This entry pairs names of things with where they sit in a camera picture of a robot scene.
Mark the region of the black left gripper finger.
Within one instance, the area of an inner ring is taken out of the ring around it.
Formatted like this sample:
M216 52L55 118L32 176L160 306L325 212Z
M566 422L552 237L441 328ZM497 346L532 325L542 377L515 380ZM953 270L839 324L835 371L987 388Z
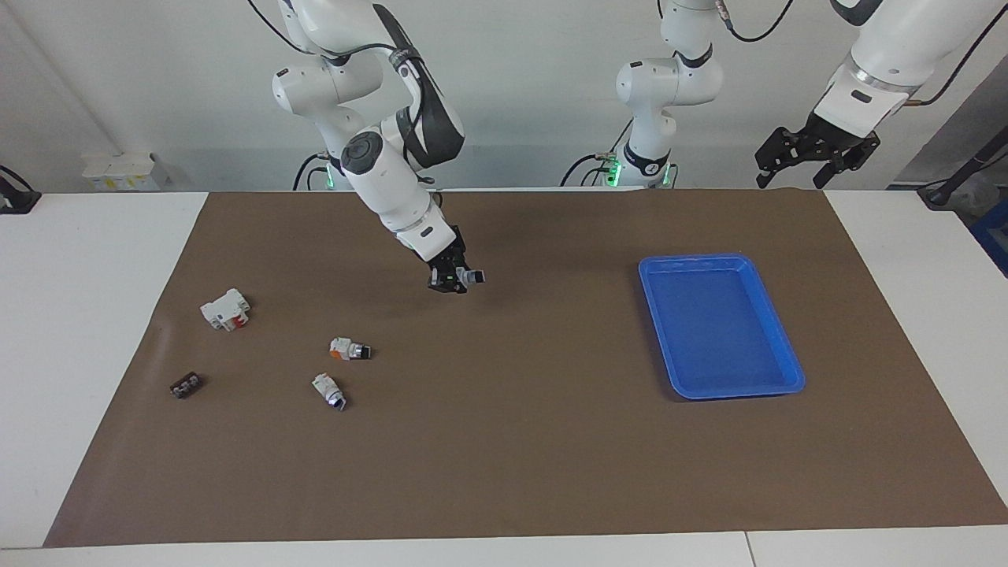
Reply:
M879 144L880 139L877 134L871 134L867 139L846 150L824 143L820 151L824 157L824 165L813 177L813 185L818 190L825 189L841 173L860 169L871 158Z
M766 189L778 172L789 166L789 131L785 127L775 129L755 152L754 158L760 169L756 176L757 187Z

